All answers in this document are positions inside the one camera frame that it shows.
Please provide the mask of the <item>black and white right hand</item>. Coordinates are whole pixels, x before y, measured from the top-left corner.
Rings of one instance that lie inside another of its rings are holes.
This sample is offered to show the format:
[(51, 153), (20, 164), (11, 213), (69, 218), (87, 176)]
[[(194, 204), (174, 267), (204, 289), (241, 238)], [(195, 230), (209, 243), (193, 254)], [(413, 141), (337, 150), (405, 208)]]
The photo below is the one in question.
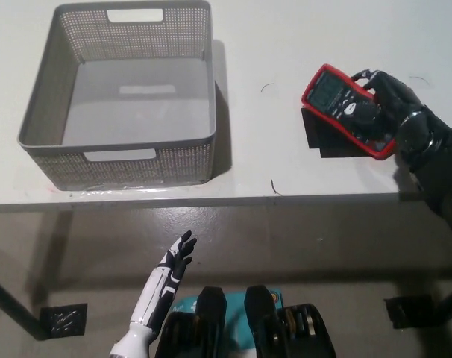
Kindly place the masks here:
[(349, 100), (340, 123), (360, 139), (384, 140), (387, 136), (423, 136), (429, 131), (428, 112), (413, 90), (396, 77), (365, 69), (351, 80), (366, 79), (365, 91), (374, 90), (373, 101)]

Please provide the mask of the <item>white and black left hand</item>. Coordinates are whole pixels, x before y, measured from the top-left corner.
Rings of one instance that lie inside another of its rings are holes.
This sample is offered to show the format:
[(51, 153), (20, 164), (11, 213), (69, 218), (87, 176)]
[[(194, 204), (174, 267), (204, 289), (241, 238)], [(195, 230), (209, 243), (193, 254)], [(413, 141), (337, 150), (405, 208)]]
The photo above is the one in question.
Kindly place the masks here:
[(175, 299), (197, 239), (190, 230), (179, 236), (150, 273), (129, 321), (127, 333), (110, 350), (110, 357), (149, 357)]

